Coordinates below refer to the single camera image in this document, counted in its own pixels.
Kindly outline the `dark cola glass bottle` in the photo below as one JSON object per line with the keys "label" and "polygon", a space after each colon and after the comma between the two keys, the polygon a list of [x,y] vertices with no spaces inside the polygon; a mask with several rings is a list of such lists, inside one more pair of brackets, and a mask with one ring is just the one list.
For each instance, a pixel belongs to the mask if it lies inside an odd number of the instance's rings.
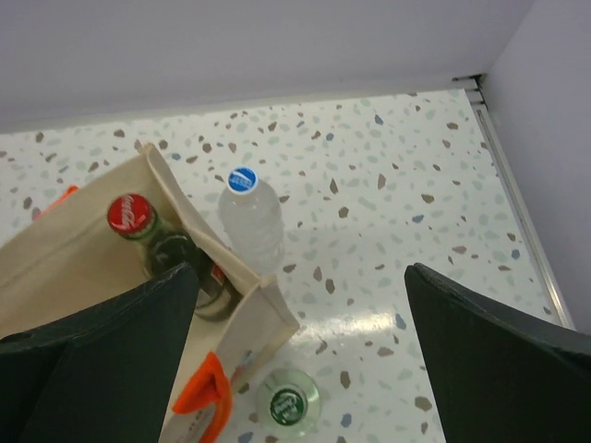
{"label": "dark cola glass bottle", "polygon": [[133,193],[117,197],[106,218],[112,231],[139,249],[149,276],[161,276],[183,263],[196,271],[199,278],[196,317],[218,322],[231,316],[241,294],[182,226],[161,217],[145,197]]}

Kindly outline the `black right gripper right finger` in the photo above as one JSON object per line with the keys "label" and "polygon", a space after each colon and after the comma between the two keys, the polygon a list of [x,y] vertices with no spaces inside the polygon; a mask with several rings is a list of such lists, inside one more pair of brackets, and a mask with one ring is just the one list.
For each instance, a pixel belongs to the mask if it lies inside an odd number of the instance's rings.
{"label": "black right gripper right finger", "polygon": [[589,441],[589,336],[420,263],[404,283],[447,441]]}

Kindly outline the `clear green-cap glass bottle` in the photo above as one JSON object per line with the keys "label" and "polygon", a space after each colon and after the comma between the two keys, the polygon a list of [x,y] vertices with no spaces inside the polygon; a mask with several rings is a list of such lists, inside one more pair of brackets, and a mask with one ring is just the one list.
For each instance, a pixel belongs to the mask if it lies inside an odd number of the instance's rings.
{"label": "clear green-cap glass bottle", "polygon": [[274,369],[257,390],[256,409],[259,421],[274,437],[301,438],[320,419],[320,391],[300,369]]}

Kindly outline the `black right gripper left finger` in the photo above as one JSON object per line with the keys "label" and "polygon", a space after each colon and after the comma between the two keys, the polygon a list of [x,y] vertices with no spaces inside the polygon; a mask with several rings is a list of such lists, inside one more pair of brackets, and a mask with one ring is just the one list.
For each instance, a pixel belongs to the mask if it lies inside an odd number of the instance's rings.
{"label": "black right gripper left finger", "polygon": [[187,265],[1,340],[4,442],[155,442],[199,291]]}

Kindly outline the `beige canvas bag orange handles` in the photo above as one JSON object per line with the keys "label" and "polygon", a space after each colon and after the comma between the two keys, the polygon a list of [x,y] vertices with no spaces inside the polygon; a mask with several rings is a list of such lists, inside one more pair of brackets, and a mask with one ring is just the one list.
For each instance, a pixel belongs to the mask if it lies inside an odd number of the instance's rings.
{"label": "beige canvas bag orange handles", "polygon": [[[196,317],[187,265],[152,277],[113,232],[108,206],[145,197],[240,294],[219,322]],[[212,442],[229,414],[194,381],[209,354],[241,388],[297,331],[261,277],[203,220],[162,154],[135,158],[45,212],[1,249],[1,438],[5,442]]]}

